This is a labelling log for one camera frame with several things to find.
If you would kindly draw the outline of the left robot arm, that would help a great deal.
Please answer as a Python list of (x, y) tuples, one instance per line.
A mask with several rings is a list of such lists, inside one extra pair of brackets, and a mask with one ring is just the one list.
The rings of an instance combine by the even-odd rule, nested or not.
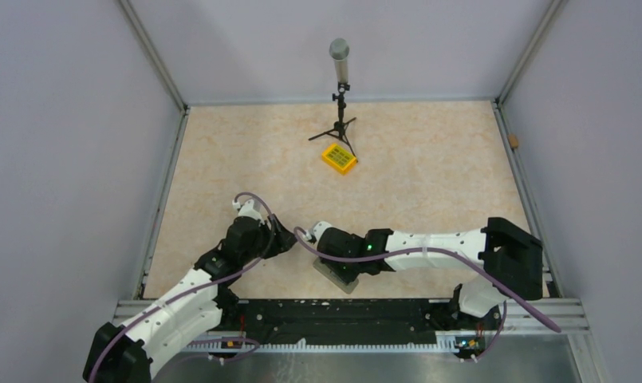
[(87, 382), (151, 382), (201, 333), (228, 330), (238, 320), (231, 283), (257, 262), (297, 242), (275, 215), (239, 216), (218, 245), (201, 255), (161, 298), (119, 325), (95, 333), (82, 376)]

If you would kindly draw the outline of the white remote control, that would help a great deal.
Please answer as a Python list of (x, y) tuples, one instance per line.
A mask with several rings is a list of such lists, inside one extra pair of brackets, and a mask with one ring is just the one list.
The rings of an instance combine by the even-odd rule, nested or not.
[(352, 281), (348, 282), (346, 278), (342, 278), (329, 266), (325, 265), (321, 261), (321, 259), (316, 259), (313, 262), (313, 268), (346, 294), (351, 294), (359, 284), (359, 280), (357, 278), (354, 278)]

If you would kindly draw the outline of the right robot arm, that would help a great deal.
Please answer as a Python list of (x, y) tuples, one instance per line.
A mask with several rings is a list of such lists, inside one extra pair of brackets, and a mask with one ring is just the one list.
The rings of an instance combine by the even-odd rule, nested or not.
[(377, 275), (415, 268), (472, 270), (477, 276), (456, 290), (450, 317), (470, 329), (508, 298), (543, 297), (542, 242), (511, 221), (490, 217), (486, 226), (445, 234), (412, 234), (388, 228), (364, 236), (320, 221), (311, 230), (319, 261), (353, 290), (360, 274)]

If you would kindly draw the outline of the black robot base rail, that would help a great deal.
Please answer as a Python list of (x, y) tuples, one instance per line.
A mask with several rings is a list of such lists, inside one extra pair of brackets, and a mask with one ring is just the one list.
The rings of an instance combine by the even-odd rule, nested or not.
[(262, 345), (434, 345), (455, 331), (487, 335), (500, 319), (497, 306), (476, 318), (454, 312), (447, 300), (427, 298), (250, 299), (224, 310), (212, 331)]

